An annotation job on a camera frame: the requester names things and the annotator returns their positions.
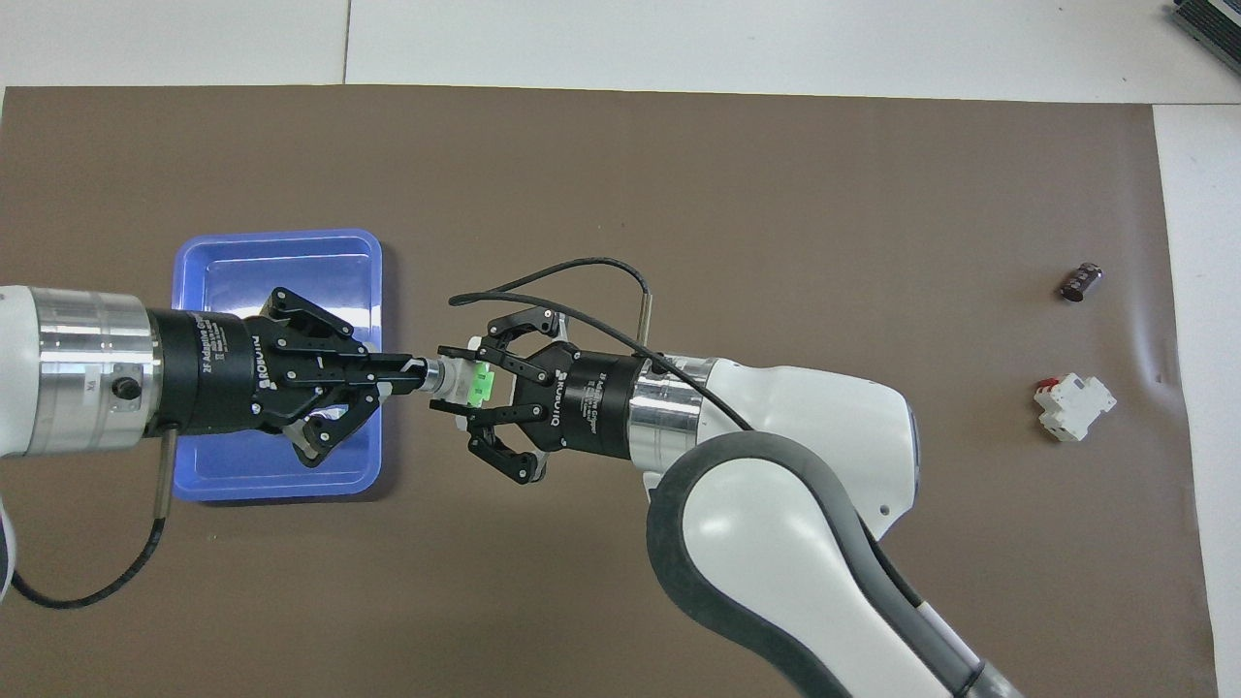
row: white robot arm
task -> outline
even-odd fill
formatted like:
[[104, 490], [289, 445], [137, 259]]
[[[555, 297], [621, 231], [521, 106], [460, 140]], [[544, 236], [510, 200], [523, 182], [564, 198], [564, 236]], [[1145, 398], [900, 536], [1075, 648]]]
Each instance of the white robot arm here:
[[[432, 394], [432, 409], [458, 416], [472, 453], [520, 484], [541, 479], [547, 455], [563, 448], [630, 460], [650, 496], [648, 551], [669, 597], [773, 663], [803, 694], [1019, 697], [875, 543], [917, 488], [917, 433], [898, 392], [809, 369], [666, 358], [634, 344], [634, 355], [586, 351], [563, 333], [566, 314], [585, 319], [572, 309], [470, 296], [454, 304], [532, 307], [493, 319], [467, 348], [417, 358], [370, 353], [339, 318], [288, 289], [243, 319], [148, 310], [125, 296], [2, 287], [0, 455], [258, 428], [288, 436], [314, 467], [383, 399], [421, 390]], [[530, 333], [552, 342], [530, 356], [509, 350]], [[514, 375], [511, 405], [483, 406], [488, 366]], [[340, 405], [343, 414], [326, 410]], [[509, 448], [495, 435], [501, 424], [517, 425], [534, 450]], [[7, 587], [7, 519], [0, 530]]]

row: capacitor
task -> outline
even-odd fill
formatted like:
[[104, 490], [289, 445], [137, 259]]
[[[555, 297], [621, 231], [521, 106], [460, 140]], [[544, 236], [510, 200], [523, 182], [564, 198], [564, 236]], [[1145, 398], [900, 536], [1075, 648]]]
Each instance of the capacitor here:
[[1069, 274], [1069, 279], [1060, 287], [1060, 294], [1066, 301], [1081, 303], [1082, 298], [1086, 297], [1086, 291], [1101, 278], [1103, 278], [1103, 270], [1098, 265], [1086, 262]]

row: brown mat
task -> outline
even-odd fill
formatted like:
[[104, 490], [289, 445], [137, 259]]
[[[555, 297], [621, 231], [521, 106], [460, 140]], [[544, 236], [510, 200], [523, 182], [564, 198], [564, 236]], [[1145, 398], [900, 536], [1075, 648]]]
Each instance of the brown mat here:
[[[386, 246], [392, 350], [463, 342], [505, 310], [450, 309], [452, 293], [624, 258], [658, 294], [656, 349], [908, 396], [922, 488], [886, 546], [1028, 696], [1215, 694], [1148, 107], [10, 88], [0, 176], [0, 279], [156, 306], [191, 236], [365, 227]], [[1087, 260], [1101, 288], [1060, 302]], [[612, 270], [539, 289], [637, 315]], [[1119, 405], [1060, 445], [1033, 384], [1070, 370]], [[390, 405], [369, 501], [180, 503], [107, 602], [7, 599], [2, 693], [793, 694], [663, 595], [630, 466], [567, 455], [519, 488], [423, 397]], [[68, 595], [122, 570], [155, 453], [4, 463], [29, 578]]]

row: white plastic housing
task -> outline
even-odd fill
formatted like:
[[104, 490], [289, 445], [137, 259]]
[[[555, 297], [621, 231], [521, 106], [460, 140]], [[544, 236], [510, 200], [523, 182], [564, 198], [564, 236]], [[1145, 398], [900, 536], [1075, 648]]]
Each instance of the white plastic housing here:
[[0, 457], [30, 448], [38, 407], [38, 315], [25, 286], [0, 286]]
[[[727, 359], [715, 363], [706, 385], [756, 430], [792, 438], [831, 466], [876, 540], [913, 507], [917, 432], [900, 392], [841, 374]], [[699, 443], [736, 430], [704, 400]]]
[[783, 466], [738, 458], [686, 498], [685, 548], [702, 576], [789, 633], [859, 698], [948, 697], [862, 595], [819, 503]]
[[1095, 420], [1116, 406], [1116, 397], [1103, 381], [1093, 376], [1082, 379], [1077, 374], [1042, 381], [1034, 401], [1044, 409], [1039, 421], [1060, 441], [1086, 438]]

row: metal rod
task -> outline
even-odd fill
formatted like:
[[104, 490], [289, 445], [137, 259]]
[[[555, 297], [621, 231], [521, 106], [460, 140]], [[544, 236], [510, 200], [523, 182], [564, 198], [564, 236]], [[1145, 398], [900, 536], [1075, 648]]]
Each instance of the metal rod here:
[[180, 433], [176, 427], [165, 431], [159, 445], [159, 476], [155, 478], [156, 519], [166, 519], [172, 507], [172, 463], [176, 461], [176, 438]]
[[650, 293], [642, 294], [642, 313], [638, 315], [638, 344], [647, 345], [647, 337], [650, 334], [650, 306], [655, 297]]

